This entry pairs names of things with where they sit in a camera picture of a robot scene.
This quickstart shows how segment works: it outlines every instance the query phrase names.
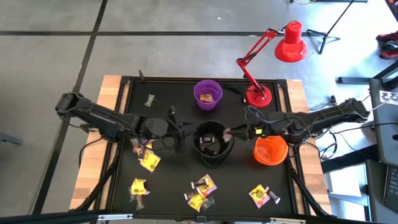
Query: black table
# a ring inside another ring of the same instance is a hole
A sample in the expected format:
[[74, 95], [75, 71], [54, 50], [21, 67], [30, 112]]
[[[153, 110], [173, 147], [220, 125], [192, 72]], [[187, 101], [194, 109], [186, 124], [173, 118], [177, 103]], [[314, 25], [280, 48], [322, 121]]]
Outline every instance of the black table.
[[[217, 120], [226, 127], [235, 127], [246, 123], [242, 98], [236, 93], [223, 90], [223, 98], [213, 111], [202, 111], [193, 97], [193, 87], [200, 79], [176, 78], [167, 80], [135, 80], [132, 85], [132, 96], [127, 101], [127, 113], [145, 114], [148, 117], [165, 117], [170, 106], [184, 120], [197, 126], [206, 120]], [[218, 83], [229, 82], [246, 89], [246, 80], [215, 79]], [[280, 111], [279, 93], [275, 80], [260, 80], [273, 95], [271, 104], [262, 110], [264, 114]], [[157, 101], [150, 108], [144, 106], [148, 94], [155, 95]], [[233, 149], [227, 159], [217, 169], [204, 165], [193, 148], [190, 136], [185, 140], [186, 149], [182, 154], [174, 151], [155, 151], [161, 157], [153, 173], [141, 167], [137, 155], [132, 152], [132, 145], [124, 141], [114, 190], [109, 207], [114, 213], [134, 213], [136, 218], [161, 218], [176, 220], [199, 220], [206, 217], [210, 220], [263, 220], [265, 217], [289, 217], [295, 213], [294, 190], [291, 177], [285, 164], [264, 166], [255, 161], [252, 149], [254, 141], [235, 140]], [[215, 200], [214, 207], [198, 213], [191, 208], [183, 194], [191, 189], [190, 182], [209, 174], [217, 185], [211, 195]], [[145, 208], [136, 211], [136, 202], [129, 201], [127, 188], [134, 178], [147, 179], [150, 194], [143, 198]], [[258, 209], [249, 192], [262, 184], [269, 186], [282, 200], [276, 205], [269, 201]]]

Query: gray floor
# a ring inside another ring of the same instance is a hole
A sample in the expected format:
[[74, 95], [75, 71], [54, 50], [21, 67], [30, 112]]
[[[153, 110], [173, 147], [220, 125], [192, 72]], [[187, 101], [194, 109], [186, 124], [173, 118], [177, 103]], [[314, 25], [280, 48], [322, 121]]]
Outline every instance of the gray floor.
[[[100, 0], [0, 0], [0, 30], [92, 30]], [[263, 31], [299, 20], [304, 29], [327, 31], [346, 3], [307, 6], [285, 0], [112, 0], [100, 30]], [[372, 77], [391, 64], [377, 56], [375, 36], [398, 25], [382, 0], [355, 3], [333, 31], [341, 40], [317, 54], [319, 38], [305, 37], [309, 53], [298, 63], [273, 56], [280, 38], [250, 64], [258, 78], [301, 79], [309, 107], [336, 95], [365, 97], [365, 86], [337, 85], [342, 75]], [[54, 111], [70, 91], [88, 37], [0, 36], [0, 131], [24, 140], [0, 144], [0, 216], [29, 211], [60, 120]], [[258, 37], [98, 37], [81, 92], [96, 100], [103, 75], [242, 77], [235, 64]], [[86, 134], [70, 129], [44, 212], [66, 211], [78, 172], [78, 150]]]

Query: lamp shade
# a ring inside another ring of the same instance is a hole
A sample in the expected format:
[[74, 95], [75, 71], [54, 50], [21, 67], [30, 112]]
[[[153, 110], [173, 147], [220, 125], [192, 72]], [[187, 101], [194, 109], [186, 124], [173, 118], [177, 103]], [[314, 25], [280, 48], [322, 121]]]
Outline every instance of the lamp shade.
[[285, 37], [275, 48], [275, 56], [283, 62], [298, 62], [307, 56], [307, 45], [301, 38], [303, 26], [299, 21], [287, 24]]

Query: candy wrapper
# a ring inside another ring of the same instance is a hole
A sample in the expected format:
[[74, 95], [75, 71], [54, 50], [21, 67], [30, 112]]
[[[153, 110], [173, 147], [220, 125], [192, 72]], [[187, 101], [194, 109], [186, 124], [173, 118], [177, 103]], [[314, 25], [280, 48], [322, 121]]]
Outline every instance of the candy wrapper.
[[208, 208], [210, 208], [212, 205], [215, 204], [213, 197], [210, 197], [207, 199], [204, 195], [201, 194], [195, 194], [189, 201], [188, 201], [189, 206], [191, 206], [193, 209], [196, 211], [200, 212], [200, 209], [203, 211], [206, 211]]
[[202, 101], [204, 103], [211, 103], [214, 100], [213, 100], [213, 96], [211, 94], [201, 94], [200, 101]]
[[142, 195], [137, 195], [136, 199], [137, 199], [137, 208], [136, 208], [136, 210], [143, 209], [145, 206], [144, 206], [144, 203], [142, 202]]
[[129, 190], [131, 195], [148, 195], [150, 192], [145, 188], [144, 183], [147, 180], [135, 178]]
[[145, 150], [144, 158], [139, 163], [141, 166], [145, 167], [147, 170], [153, 172], [156, 166], [159, 164], [160, 157], [156, 156], [152, 150]]
[[190, 192], [185, 193], [184, 194], [185, 200], [190, 200], [196, 194], [201, 194], [199, 191], [199, 188], [195, 188], [195, 189], [191, 190]]
[[228, 141], [232, 138], [232, 135], [228, 134], [228, 132], [230, 132], [230, 131], [231, 131], [231, 128], [226, 128], [226, 129], [223, 131], [223, 139], [224, 139], [224, 142], [228, 142]]
[[149, 195], [149, 191], [145, 188], [144, 183], [146, 180], [135, 178], [129, 187], [130, 202], [137, 200], [137, 210], [144, 208], [142, 196]]
[[217, 189], [217, 186], [215, 185], [215, 183], [213, 182], [213, 180], [210, 178], [210, 176], [208, 174], [206, 176], [202, 177], [201, 180], [202, 179], [206, 179], [207, 180], [206, 182], [208, 183], [208, 185], [201, 185], [198, 187], [200, 192], [204, 196], [209, 195], [210, 193], [212, 193], [214, 190]]
[[152, 149], [153, 140], [144, 140], [142, 143], [138, 139], [134, 138], [131, 141], [132, 152], [137, 153], [138, 159], [141, 161], [144, 159], [144, 152], [146, 149]]
[[257, 185], [255, 189], [250, 191], [249, 195], [253, 199], [257, 208], [261, 208], [270, 199], [270, 196], [267, 195], [266, 190], [261, 184]]
[[155, 95], [149, 94], [149, 95], [148, 95], [148, 100], [147, 100], [146, 103], [144, 103], [144, 105], [147, 106], [147, 107], [150, 107], [151, 104], [152, 104], [152, 101], [154, 100], [154, 98], [155, 98]]

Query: tripod stand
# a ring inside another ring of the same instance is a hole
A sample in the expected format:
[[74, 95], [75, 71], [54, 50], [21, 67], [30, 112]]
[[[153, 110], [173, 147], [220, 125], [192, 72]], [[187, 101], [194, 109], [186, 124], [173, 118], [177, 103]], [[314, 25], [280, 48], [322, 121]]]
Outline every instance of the tripod stand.
[[315, 34], [319, 34], [322, 37], [322, 44], [321, 44], [321, 48], [318, 52], [318, 54], [322, 54], [323, 49], [325, 48], [325, 44], [326, 44], [326, 40], [328, 38], [334, 38], [335, 40], [340, 40], [339, 37], [331, 37], [329, 36], [330, 32], [333, 30], [333, 28], [335, 28], [336, 24], [338, 23], [338, 21], [343, 17], [344, 13], [346, 13], [347, 9], [351, 6], [351, 4], [354, 2], [355, 0], [351, 0], [351, 2], [349, 2], [347, 8], [343, 11], [343, 13], [340, 15], [340, 17], [336, 20], [336, 22], [333, 24], [333, 26], [330, 28], [330, 30], [327, 33], [324, 32], [319, 32], [319, 31], [315, 31], [315, 30], [311, 30], [311, 29], [307, 29], [307, 32], [309, 34], [309, 36], [311, 36], [311, 33], [315, 33]]

